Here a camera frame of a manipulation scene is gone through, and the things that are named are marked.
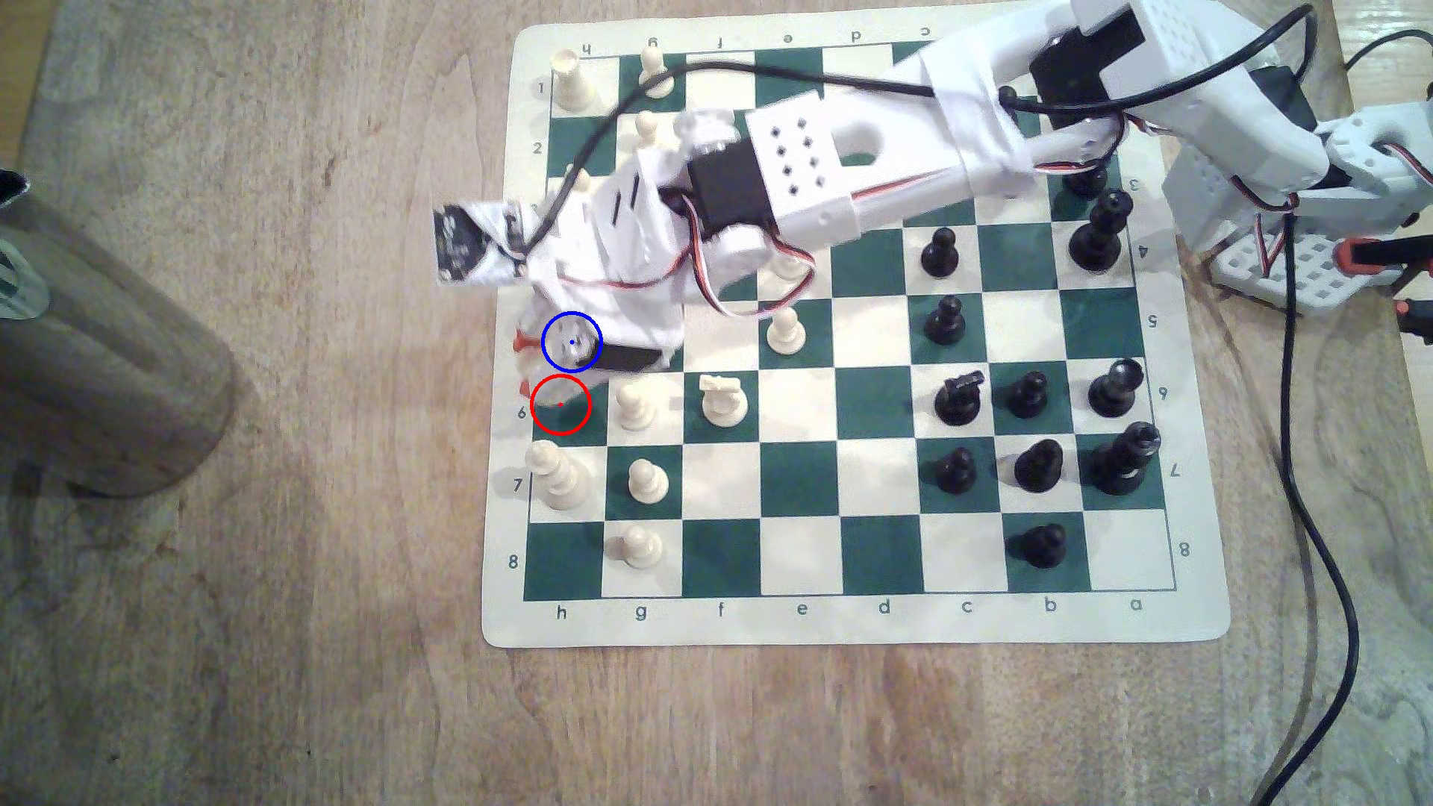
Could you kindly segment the white taped gripper body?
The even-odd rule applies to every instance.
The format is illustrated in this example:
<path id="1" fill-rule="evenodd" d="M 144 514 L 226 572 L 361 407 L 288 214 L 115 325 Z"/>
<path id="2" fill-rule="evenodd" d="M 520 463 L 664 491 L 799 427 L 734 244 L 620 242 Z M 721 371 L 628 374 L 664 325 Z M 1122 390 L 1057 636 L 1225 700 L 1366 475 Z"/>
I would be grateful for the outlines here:
<path id="1" fill-rule="evenodd" d="M 704 303 L 691 265 L 684 153 L 636 151 L 590 194 L 569 196 L 532 257 L 532 311 L 562 369 L 648 371 L 681 347 L 685 307 Z"/>

